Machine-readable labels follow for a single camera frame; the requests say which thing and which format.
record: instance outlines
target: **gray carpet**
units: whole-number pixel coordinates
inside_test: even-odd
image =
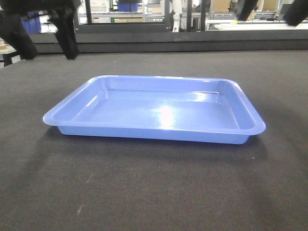
[[[308,230],[308,52],[40,56],[0,69],[1,231]],[[62,135],[98,75],[222,77],[267,124],[243,145]]]

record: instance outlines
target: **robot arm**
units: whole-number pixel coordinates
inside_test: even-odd
[[[160,6],[162,8],[162,15],[165,16],[165,0],[160,1]],[[182,1],[181,0],[171,0],[170,2],[170,15],[172,16],[172,32],[179,32],[180,21],[183,14],[182,11]]]
[[[238,20],[246,21],[257,0],[239,0],[235,14]],[[290,26],[297,26],[308,17],[308,0],[294,0],[283,19]]]
[[[80,0],[0,0],[0,37],[26,59],[33,59],[37,50],[22,26],[20,16],[32,11],[47,11],[58,28],[55,36],[67,59],[75,59],[78,47],[73,17]]]
[[[182,1],[181,0],[172,0],[172,9],[174,11],[174,15],[173,15],[173,29],[172,32],[178,32],[180,29],[180,22],[181,22],[181,18],[182,18]]]

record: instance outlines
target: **blue plastic tray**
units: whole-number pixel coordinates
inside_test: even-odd
[[[234,81],[100,76],[43,118],[66,135],[242,144],[265,124]]]

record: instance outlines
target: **black metal frame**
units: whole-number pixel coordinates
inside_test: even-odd
[[[170,31],[170,18],[169,0],[165,1],[165,20],[163,23],[104,23],[98,24],[93,23],[92,13],[90,7],[90,0],[85,0],[87,22],[86,24],[79,24],[78,14],[75,14],[74,22],[76,33],[87,34],[87,33],[128,33],[128,32],[169,32]]]

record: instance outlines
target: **white desk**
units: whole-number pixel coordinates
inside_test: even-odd
[[[266,23],[266,24],[219,24],[215,25],[219,30],[308,30],[307,23],[301,23],[298,26],[289,26],[288,24]]]
[[[4,66],[12,64],[12,58],[19,55],[19,53],[11,46],[6,46],[6,49],[0,50],[0,54],[3,55]]]

